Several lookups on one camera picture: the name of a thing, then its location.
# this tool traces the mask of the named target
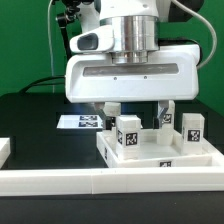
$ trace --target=robotic arm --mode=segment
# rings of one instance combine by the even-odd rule
[[[93,1],[63,1],[66,12],[75,12],[82,27],[93,23],[92,18],[98,24],[70,41],[76,54],[66,70],[66,96],[71,102],[195,98],[199,46],[158,45],[157,22],[167,20],[171,0],[95,0],[94,4],[83,4],[87,2]],[[87,7],[91,16],[85,11]],[[90,20],[82,19],[86,15]]]

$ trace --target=small white block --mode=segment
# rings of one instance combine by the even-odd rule
[[[183,114],[184,128],[204,129],[205,118],[201,114]]]
[[[137,116],[119,116],[116,119],[116,126],[122,131],[140,130],[141,120]]]
[[[201,155],[202,154],[202,144],[195,143],[183,143],[181,149],[182,155]]]

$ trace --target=white block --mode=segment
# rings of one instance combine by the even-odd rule
[[[139,147],[140,145],[140,131],[129,131],[124,132],[121,130],[117,131],[117,142],[123,148]]]
[[[188,129],[204,129],[205,118],[201,114],[183,114],[182,126]]]
[[[182,155],[202,154],[202,140],[204,135],[204,117],[201,114],[183,114]]]
[[[182,155],[201,155],[202,144],[195,144],[195,143],[183,143],[181,148]]]
[[[116,119],[116,126],[122,131],[140,130],[141,120],[137,116],[119,116]]]
[[[119,160],[138,159],[140,147],[124,148],[119,143],[116,145],[116,153]]]

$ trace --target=white platform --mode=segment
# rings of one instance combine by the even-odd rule
[[[0,141],[0,160],[9,155],[9,139]],[[223,191],[224,159],[204,140],[204,155],[196,156],[200,166],[20,170],[0,171],[0,196],[106,194],[172,191]],[[170,148],[170,158],[178,158],[178,150]],[[151,158],[158,166],[158,158]]]

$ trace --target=white cube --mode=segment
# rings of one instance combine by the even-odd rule
[[[141,120],[137,116],[119,116],[116,126],[121,131],[138,131],[141,129]]]
[[[183,114],[182,154],[202,154],[205,119],[201,114]]]

